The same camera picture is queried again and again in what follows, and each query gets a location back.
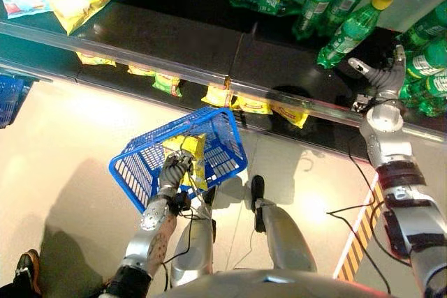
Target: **bottle label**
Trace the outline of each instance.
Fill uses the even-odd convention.
[[[259,12],[267,14],[277,14],[281,0],[260,0]]]
[[[330,12],[334,15],[346,14],[349,12],[356,0],[335,0]]]
[[[433,76],[427,79],[427,90],[433,96],[447,94],[447,76]]]
[[[354,40],[353,38],[342,33],[342,28],[338,28],[332,39],[331,49],[342,54],[348,54],[352,49],[357,47],[361,40]]]
[[[420,75],[430,76],[439,72],[439,68],[435,68],[427,62],[424,55],[418,55],[413,58],[413,66]]]
[[[328,2],[320,2],[317,0],[306,0],[303,8],[304,17],[310,20],[315,14],[321,14],[328,7]]]

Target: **black cable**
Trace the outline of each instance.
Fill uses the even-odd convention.
[[[372,227],[372,219],[374,218],[374,215],[377,211],[377,209],[383,205],[383,201],[378,203],[373,209],[372,209],[372,213],[371,213],[371,217],[369,217],[369,228],[371,229],[372,232],[372,237],[374,238],[375,242],[377,243],[377,246],[379,246],[379,248],[386,254],[388,255],[390,258],[392,258],[394,261],[397,261],[407,267],[411,267],[411,265],[408,262],[402,261],[399,258],[396,258],[392,253],[388,252],[385,247],[380,243],[379,239],[377,239],[376,233],[374,232],[374,228]]]
[[[169,260],[163,262],[164,264],[169,263],[170,261],[174,260],[175,258],[178,258],[181,255],[184,255],[189,252],[189,248],[191,247],[191,228],[193,227],[193,210],[191,210],[191,221],[189,223],[189,232],[188,232],[188,248],[186,248],[185,251],[182,251],[181,253],[178,253],[177,255],[172,256]]]
[[[368,178],[366,178],[365,173],[363,172],[363,170],[360,168],[360,166],[357,164],[357,162],[353,159],[352,155],[351,155],[351,141],[354,139],[354,137],[352,137],[349,141],[348,141],[348,156],[349,159],[354,163],[354,165],[357,167],[358,171],[360,171],[361,175],[363,176],[363,179],[365,180],[368,189],[371,191],[372,194],[372,201],[369,202],[368,204],[359,204],[359,205],[355,205],[355,206],[350,206],[350,207],[345,207],[343,209],[338,209],[336,211],[331,211],[331,212],[326,212],[326,214],[329,214],[330,216],[343,220],[343,222],[345,224],[348,225],[349,229],[351,230],[351,232],[354,234],[354,237],[356,237],[358,243],[360,244],[360,247],[363,251],[363,253],[367,256],[368,260],[371,262],[371,265],[373,266],[373,268],[376,270],[376,272],[379,274],[379,276],[382,278],[382,281],[385,283],[386,286],[386,290],[388,292],[388,294],[391,294],[391,288],[390,288],[390,284],[388,283],[388,281],[386,280],[385,276],[382,274],[382,271],[380,271],[379,267],[377,267],[376,263],[373,261],[372,257],[369,255],[369,253],[366,251],[366,248],[363,246],[362,241],[360,240],[360,238],[358,237],[357,233],[354,231],[353,227],[351,226],[351,224],[342,216],[336,216],[336,213],[339,212],[343,212],[343,211],[347,211],[349,209],[358,209],[364,206],[371,206],[376,202],[376,195],[374,194],[374,191],[372,190],[369,182],[368,182]]]
[[[391,295],[391,288],[390,288],[390,284],[388,283],[388,281],[386,280],[385,276],[382,274],[382,271],[380,271],[379,267],[377,267],[376,263],[373,261],[371,255],[366,251],[366,248],[363,246],[362,244],[362,240],[360,240],[360,238],[358,237],[357,233],[354,231],[354,229],[352,228],[351,224],[342,216],[336,216],[333,213],[328,213],[330,216],[333,216],[334,218],[343,220],[345,224],[348,225],[349,229],[352,231],[352,233],[354,234],[354,237],[356,237],[358,244],[360,244],[360,247],[363,251],[363,253],[366,255],[366,257],[368,258],[368,260],[371,262],[371,265],[373,266],[373,268],[377,271],[377,273],[379,274],[379,276],[382,278],[382,281],[385,283],[386,286],[386,291],[389,295]]]
[[[166,268],[166,265],[164,263],[161,263],[163,265],[163,268],[165,268],[165,292],[168,291],[168,284],[169,284],[169,275],[168,275],[168,269]]]
[[[331,212],[328,212],[327,214],[332,215],[332,214],[336,214],[336,213],[339,213],[339,212],[347,211],[349,209],[359,209],[359,208],[364,207],[364,206],[371,206],[371,205],[373,205],[377,201],[376,194],[374,193],[374,190],[371,188],[371,186],[370,186],[370,184],[368,182],[368,178],[366,178],[365,173],[363,172],[362,168],[359,166],[359,164],[356,162],[356,160],[354,160],[354,158],[351,155],[351,141],[356,136],[357,135],[354,135],[351,139],[348,140],[348,156],[349,156],[349,159],[352,161],[352,163],[354,163],[354,165],[357,167],[358,171],[360,171],[360,173],[362,174],[363,179],[365,180],[365,183],[368,186],[368,189],[371,191],[372,201],[369,202],[368,204],[359,204],[359,205],[354,205],[354,206],[350,206],[350,207],[345,207],[343,209],[338,209],[336,211],[331,211]]]

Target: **wire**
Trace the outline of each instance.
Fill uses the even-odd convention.
[[[166,269],[166,265],[164,263],[161,263],[163,265],[163,268],[165,268],[165,292],[168,291],[168,284],[169,284],[169,275],[168,275],[168,269]]]
[[[255,232],[255,229],[253,229],[253,231],[251,232],[251,235],[250,235],[250,250],[248,251],[248,253],[246,253],[244,256],[242,256],[241,258],[240,258],[240,260],[238,260],[237,262],[236,262],[236,264],[235,264],[235,266],[233,267],[233,269],[236,269],[236,266],[239,264],[239,263],[241,263],[252,251],[253,251],[253,247],[252,247],[252,243],[253,243],[253,235],[254,235],[254,232]]]
[[[371,191],[372,200],[368,204],[359,204],[359,205],[354,205],[354,206],[350,206],[350,207],[345,207],[343,209],[338,209],[336,211],[327,212],[327,214],[331,215],[331,214],[336,214],[339,212],[347,211],[349,209],[359,209],[364,206],[371,206],[377,201],[376,194],[374,193],[374,190],[371,188],[371,186],[368,182],[368,178],[366,178],[365,173],[363,172],[362,168],[359,166],[359,164],[356,162],[356,160],[354,160],[354,158],[351,155],[351,141],[354,140],[354,138],[356,136],[357,135],[354,135],[351,139],[348,140],[348,156],[349,156],[349,159],[352,161],[352,163],[354,163],[354,165],[357,167],[358,171],[360,171],[361,175],[363,176],[363,179],[365,180],[365,183],[366,183],[368,189]]]
[[[377,211],[377,209],[383,205],[383,201],[378,203],[373,209],[372,209],[372,213],[371,216],[369,217],[369,228],[371,229],[372,232],[372,237],[374,238],[375,242],[377,243],[377,246],[379,246],[379,248],[386,254],[388,255],[390,258],[392,258],[394,261],[397,261],[407,267],[411,267],[411,264],[409,264],[408,262],[402,261],[399,258],[396,258],[392,253],[389,253],[385,247],[380,243],[380,241],[377,239],[376,233],[374,232],[374,228],[372,227],[372,219],[374,218],[374,215]]]
[[[333,213],[328,213],[330,216],[333,216],[334,218],[343,220],[343,222],[345,224],[348,225],[349,229],[351,230],[351,232],[354,234],[354,237],[356,237],[358,244],[360,244],[360,247],[363,251],[363,253],[366,255],[366,257],[368,258],[368,260],[371,262],[371,265],[373,266],[373,268],[376,270],[376,272],[379,274],[379,276],[382,278],[382,281],[385,283],[386,286],[386,291],[389,295],[391,295],[391,288],[390,288],[390,284],[388,283],[388,281],[386,280],[385,276],[382,274],[382,271],[380,271],[379,267],[377,267],[375,261],[373,261],[371,255],[366,251],[366,248],[363,246],[362,244],[362,240],[360,240],[360,238],[358,237],[357,233],[354,231],[354,229],[352,228],[351,224],[342,216],[337,216]]]
[[[351,141],[354,139],[354,137],[352,137],[349,141],[348,141],[348,156],[349,159],[354,163],[354,165],[357,167],[358,171],[360,171],[361,175],[363,176],[363,179],[365,180],[368,189],[371,191],[372,194],[372,201],[369,202],[368,204],[360,204],[360,205],[355,205],[355,206],[350,206],[350,207],[345,207],[343,209],[338,209],[336,211],[331,211],[331,212],[326,212],[326,214],[329,214],[330,216],[337,218],[339,220],[342,220],[345,224],[348,225],[349,229],[351,230],[351,232],[354,234],[354,237],[356,237],[358,243],[360,244],[360,247],[363,251],[363,253],[367,256],[368,260],[371,262],[371,265],[373,266],[373,268],[376,270],[377,274],[382,278],[383,283],[386,286],[386,290],[388,292],[388,294],[391,294],[391,288],[390,288],[390,284],[388,283],[386,277],[382,274],[382,271],[379,269],[379,267],[377,267],[375,261],[373,261],[371,255],[366,251],[366,248],[363,246],[362,241],[360,240],[360,238],[357,235],[357,232],[353,229],[353,227],[351,226],[351,224],[342,216],[337,216],[335,215],[336,213],[339,212],[343,212],[343,211],[347,211],[349,209],[357,209],[357,208],[361,208],[364,206],[370,206],[373,205],[376,202],[376,195],[374,194],[374,191],[372,190],[368,179],[365,176],[365,173],[363,172],[363,170],[360,168],[360,166],[357,164],[357,162],[353,159],[352,155],[351,155]]]

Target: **robotic hand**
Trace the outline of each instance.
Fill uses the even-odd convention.
[[[192,167],[188,151],[167,157],[159,175],[159,192],[149,199],[140,227],[129,242],[115,277],[100,297],[146,297],[149,285],[163,263],[179,211],[188,209],[186,193],[177,193],[185,172]]]
[[[447,225],[402,132],[398,94],[405,76],[405,56],[396,49],[390,70],[377,70],[358,59],[349,64],[378,89],[376,104],[360,125],[372,166],[379,175],[387,211],[386,232],[392,252],[409,259],[425,297],[447,295]]]

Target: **blue shopping basket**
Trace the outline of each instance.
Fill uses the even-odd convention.
[[[14,122],[31,84],[22,78],[0,75],[0,128]]]
[[[176,135],[206,134],[205,178],[208,188],[247,167],[234,116],[229,109],[201,108],[178,120],[132,139],[109,164],[109,171],[140,212],[159,190],[158,176],[165,156],[162,142]],[[190,198],[191,188],[182,186]]]

